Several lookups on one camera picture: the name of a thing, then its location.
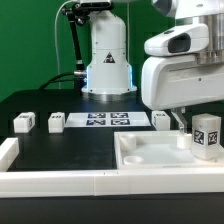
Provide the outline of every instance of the black cable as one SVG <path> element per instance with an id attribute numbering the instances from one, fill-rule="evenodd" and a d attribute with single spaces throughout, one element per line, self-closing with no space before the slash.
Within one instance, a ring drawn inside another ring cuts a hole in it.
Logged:
<path id="1" fill-rule="evenodd" d="M 63 74 L 54 76 L 53 78 L 51 78 L 50 80 L 48 80 L 46 83 L 44 83 L 43 85 L 41 85 L 39 87 L 39 90 L 44 90 L 51 82 L 54 82 L 55 80 L 60 79 L 60 78 L 63 78 L 63 77 L 66 77 L 66 76 L 74 76 L 74 73 L 73 72 L 68 72 L 68 73 L 63 73 Z"/>
<path id="2" fill-rule="evenodd" d="M 60 82 L 74 82 L 75 79 L 63 79 L 63 80 L 55 80 L 55 81 L 48 81 L 45 84 L 43 84 L 39 90 L 44 90 L 47 86 L 49 86 L 52 83 L 60 83 Z"/>
<path id="3" fill-rule="evenodd" d="M 82 61 L 82 55 L 80 50 L 80 44 L 78 39 L 78 32 L 76 28 L 76 17 L 72 9 L 67 9 L 66 7 L 62 10 L 63 15 L 67 16 L 68 21 L 70 23 L 70 29 L 72 32 L 72 40 L 73 40 L 73 46 L 75 50 L 75 56 L 76 56 L 76 69 L 77 70 L 85 70 L 85 66 Z"/>

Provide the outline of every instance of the cable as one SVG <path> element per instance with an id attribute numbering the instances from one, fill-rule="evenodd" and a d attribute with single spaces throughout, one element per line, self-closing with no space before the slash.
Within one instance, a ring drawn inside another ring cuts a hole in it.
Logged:
<path id="1" fill-rule="evenodd" d="M 57 80 L 57 79 L 60 79 L 60 78 L 63 78 L 63 77 L 67 77 L 67 76 L 74 76 L 74 73 L 72 72 L 68 72 L 68 73 L 63 73 L 63 74 L 60 74 L 60 75 L 57 75 L 53 78 L 51 78 L 50 80 L 48 80 L 46 83 L 44 83 L 43 85 L 41 85 L 39 87 L 39 90 L 44 90 L 50 83 L 52 82 L 58 82 L 60 83 L 61 81 L 63 80 Z"/>
<path id="2" fill-rule="evenodd" d="M 59 17 L 59 14 L 60 14 L 62 8 L 65 5 L 67 5 L 69 3 L 74 3 L 74 2 L 77 2 L 77 1 L 70 0 L 70 1 L 67 1 L 67 2 L 63 3 L 61 5 L 61 7 L 58 9 L 58 12 L 57 12 L 56 17 L 55 17 L 55 23 L 54 23 L 54 38 L 55 38 L 55 51 L 56 51 L 56 58 L 57 58 L 57 70 L 58 70 L 58 74 L 61 73 L 60 55 L 59 55 L 59 48 L 58 48 L 58 17 Z"/>
<path id="3" fill-rule="evenodd" d="M 74 82 L 75 79 L 63 79 L 63 80 L 55 80 L 55 81 L 50 81 L 42 85 L 39 90 L 44 90 L 47 86 L 49 86 L 52 83 L 59 83 L 59 82 Z"/>
<path id="4" fill-rule="evenodd" d="M 78 32 L 77 32 L 77 28 L 76 28 L 76 23 L 79 21 L 79 19 L 78 19 L 78 17 L 76 18 L 76 13 L 77 12 L 76 12 L 75 7 L 73 7 L 72 9 L 66 9 L 66 8 L 63 9 L 63 14 L 67 17 L 69 24 L 70 24 L 71 32 L 72 32 L 72 40 L 73 40 L 73 46 L 74 46 L 74 50 L 75 50 L 75 57 L 76 57 L 76 69 L 77 69 L 77 71 L 84 71 L 85 66 L 84 66 L 83 60 L 82 60 Z M 80 16 L 80 20 L 83 21 L 82 25 L 84 25 L 89 17 L 84 14 L 84 11 L 82 13 L 83 13 L 83 15 L 79 15 L 79 16 Z"/>
<path id="5" fill-rule="evenodd" d="M 127 3 L 127 24 L 128 24 L 128 63 L 130 63 L 130 7 L 129 2 Z"/>

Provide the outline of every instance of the white casing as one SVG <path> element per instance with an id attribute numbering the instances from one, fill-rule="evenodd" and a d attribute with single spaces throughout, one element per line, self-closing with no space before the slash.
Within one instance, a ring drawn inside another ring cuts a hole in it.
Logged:
<path id="1" fill-rule="evenodd" d="M 126 28 L 110 11 L 91 13 L 92 61 L 87 68 L 87 86 L 83 92 L 122 94 L 132 86 L 132 68 L 126 60 Z M 108 54 L 115 63 L 105 63 Z"/>
<path id="2" fill-rule="evenodd" d="M 209 31 L 205 24 L 192 24 L 184 26 L 175 26 L 166 32 L 159 34 L 145 42 L 145 52 L 153 56 L 172 56 L 186 53 L 198 52 L 205 49 L 209 44 Z M 189 51 L 181 53 L 170 53 L 168 44 L 170 39 L 183 33 L 190 36 L 191 46 Z"/>
<path id="3" fill-rule="evenodd" d="M 224 99 L 224 65 L 200 66 L 195 55 L 151 57 L 142 70 L 142 100 L 164 110 Z"/>
<path id="4" fill-rule="evenodd" d="M 176 19 L 224 13 L 223 0 L 177 0 Z"/>
<path id="5" fill-rule="evenodd" d="M 155 4 L 158 0 L 152 0 L 152 4 Z M 167 17 L 175 17 L 176 15 L 176 10 L 177 10 L 177 1 L 178 0 L 172 0 L 172 5 L 171 5 L 171 9 L 168 12 L 168 14 L 166 15 Z"/>

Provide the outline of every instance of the label sticker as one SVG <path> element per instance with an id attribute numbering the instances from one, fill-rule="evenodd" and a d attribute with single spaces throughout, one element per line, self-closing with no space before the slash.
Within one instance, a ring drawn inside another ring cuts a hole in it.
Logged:
<path id="1" fill-rule="evenodd" d="M 111 113 L 111 118 L 128 118 L 128 113 Z"/>
<path id="2" fill-rule="evenodd" d="M 200 145 L 204 145 L 205 144 L 205 134 L 204 132 L 201 131 L 194 131 L 194 142 L 200 144 Z"/>
<path id="3" fill-rule="evenodd" d="M 86 126 L 103 126 L 106 125 L 106 120 L 87 120 Z"/>
<path id="4" fill-rule="evenodd" d="M 156 114 L 156 116 L 158 116 L 158 117 L 164 117 L 166 115 L 165 114 Z"/>
<path id="5" fill-rule="evenodd" d="M 129 119 L 112 119 L 111 125 L 130 125 Z"/>
<path id="6" fill-rule="evenodd" d="M 88 118 L 106 118 L 106 113 L 89 113 Z"/>
<path id="7" fill-rule="evenodd" d="M 218 132 L 208 133 L 208 145 L 216 145 L 218 143 Z"/>
<path id="8" fill-rule="evenodd" d="M 52 116 L 52 118 L 61 118 L 61 116 L 57 115 L 57 116 Z"/>
<path id="9" fill-rule="evenodd" d="M 103 63 L 115 63 L 112 54 L 109 52 Z"/>
<path id="10" fill-rule="evenodd" d="M 28 115 L 22 115 L 19 118 L 29 118 L 29 116 Z"/>

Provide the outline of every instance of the white block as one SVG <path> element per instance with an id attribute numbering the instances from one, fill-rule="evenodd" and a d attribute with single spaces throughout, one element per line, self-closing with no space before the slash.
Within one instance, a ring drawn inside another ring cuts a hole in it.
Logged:
<path id="1" fill-rule="evenodd" d="M 191 149 L 192 134 L 182 134 L 177 136 L 177 148 L 178 149 Z"/>
<path id="2" fill-rule="evenodd" d="M 165 111 L 152 111 L 152 124 L 157 131 L 169 131 L 170 117 Z"/>
<path id="3" fill-rule="evenodd" d="M 0 172 L 6 172 L 18 154 L 18 138 L 7 138 L 0 146 Z"/>
<path id="4" fill-rule="evenodd" d="M 192 154 L 203 160 L 217 158 L 220 154 L 221 117 L 210 114 L 193 116 L 192 128 Z"/>
<path id="5" fill-rule="evenodd" d="M 134 134 L 124 134 L 119 136 L 121 148 L 124 151 L 136 149 L 136 136 Z"/>
<path id="6" fill-rule="evenodd" d="M 28 133 L 35 125 L 35 114 L 21 113 L 13 120 L 15 133 Z"/>
<path id="7" fill-rule="evenodd" d="M 65 114 L 58 112 L 52 113 L 48 119 L 49 133 L 62 133 L 65 127 Z"/>

